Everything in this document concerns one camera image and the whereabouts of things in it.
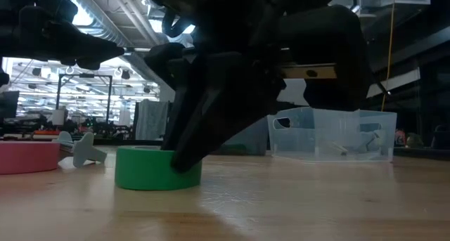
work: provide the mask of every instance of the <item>clear plastic bin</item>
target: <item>clear plastic bin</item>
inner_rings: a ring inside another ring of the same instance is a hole
[[[397,114],[296,108],[268,116],[273,156],[312,162],[392,161]]]
[[[265,117],[230,138],[215,154],[265,156],[268,134]]]

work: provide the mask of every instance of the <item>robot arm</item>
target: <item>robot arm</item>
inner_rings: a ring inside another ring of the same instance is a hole
[[[162,149],[175,151],[172,167],[179,172],[280,111],[276,99],[286,78],[306,79],[304,97],[313,108],[353,111],[367,96],[366,42],[358,17],[344,6],[327,6],[330,0],[155,2],[167,8],[167,26],[175,14],[196,26],[195,48],[165,44],[146,56],[176,91]]]
[[[0,67],[0,93],[7,90],[9,84],[9,75],[6,74]]]
[[[97,70],[123,55],[117,44],[80,32],[70,0],[0,0],[0,57],[59,60]]]

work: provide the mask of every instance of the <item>red tape roll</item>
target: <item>red tape roll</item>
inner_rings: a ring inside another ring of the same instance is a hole
[[[26,174],[58,168],[59,143],[0,142],[0,174]]]

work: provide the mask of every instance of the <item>tape roll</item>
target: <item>tape roll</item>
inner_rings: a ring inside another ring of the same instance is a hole
[[[178,174],[170,167],[173,155],[173,151],[145,146],[119,147],[115,184],[131,190],[177,190],[200,185],[202,163],[184,174]]]
[[[59,143],[0,142],[0,174],[26,174],[58,168]]]

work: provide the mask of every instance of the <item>table surface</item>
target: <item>table surface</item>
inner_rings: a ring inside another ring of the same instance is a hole
[[[202,185],[114,186],[105,165],[0,176],[0,240],[450,240],[450,163],[204,161]]]

